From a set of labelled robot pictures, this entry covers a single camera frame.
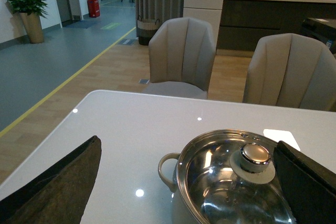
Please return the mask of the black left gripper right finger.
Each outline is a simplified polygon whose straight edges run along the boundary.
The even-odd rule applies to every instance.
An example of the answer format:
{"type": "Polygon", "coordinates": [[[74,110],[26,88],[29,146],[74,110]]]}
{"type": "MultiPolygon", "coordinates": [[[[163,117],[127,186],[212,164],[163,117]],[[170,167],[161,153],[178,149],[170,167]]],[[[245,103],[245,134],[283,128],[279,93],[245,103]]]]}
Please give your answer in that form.
{"type": "Polygon", "coordinates": [[[297,223],[335,223],[335,173],[284,141],[275,147],[274,161],[297,223]]]}

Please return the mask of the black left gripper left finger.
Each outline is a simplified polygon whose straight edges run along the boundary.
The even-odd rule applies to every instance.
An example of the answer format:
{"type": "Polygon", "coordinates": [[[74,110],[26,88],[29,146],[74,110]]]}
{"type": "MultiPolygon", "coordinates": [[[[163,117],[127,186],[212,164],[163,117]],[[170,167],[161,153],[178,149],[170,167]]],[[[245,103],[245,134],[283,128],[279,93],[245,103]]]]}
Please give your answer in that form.
{"type": "Polygon", "coordinates": [[[1,223],[80,223],[101,160],[93,136],[1,200],[1,223]]]}

